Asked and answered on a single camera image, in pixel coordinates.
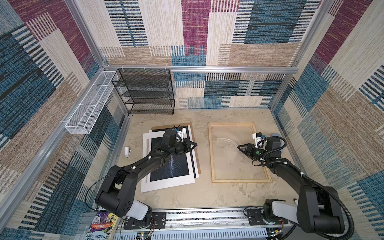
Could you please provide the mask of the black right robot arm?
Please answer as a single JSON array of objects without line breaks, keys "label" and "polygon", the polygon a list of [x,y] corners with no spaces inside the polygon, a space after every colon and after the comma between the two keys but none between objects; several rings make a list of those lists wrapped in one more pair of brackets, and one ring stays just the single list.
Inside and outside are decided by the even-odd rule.
[{"label": "black right robot arm", "polygon": [[257,133],[254,139],[255,143],[238,145],[237,149],[252,161],[253,166],[268,168],[299,195],[295,204],[267,199],[260,211],[265,224],[283,219],[306,233],[327,240],[349,240],[355,232],[355,223],[338,192],[311,179],[283,158],[282,150],[287,146],[284,138]]}]

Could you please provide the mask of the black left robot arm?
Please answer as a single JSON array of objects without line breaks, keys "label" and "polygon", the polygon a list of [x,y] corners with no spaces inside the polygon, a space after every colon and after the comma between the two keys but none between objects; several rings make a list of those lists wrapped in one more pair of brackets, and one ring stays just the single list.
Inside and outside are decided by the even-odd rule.
[{"label": "black left robot arm", "polygon": [[147,212],[140,211],[138,217],[131,209],[139,210],[141,203],[135,200],[137,184],[144,177],[165,166],[173,156],[184,156],[198,146],[181,136],[181,131],[166,130],[162,140],[141,160],[124,167],[113,166],[102,182],[95,203],[116,216],[142,220]]}]

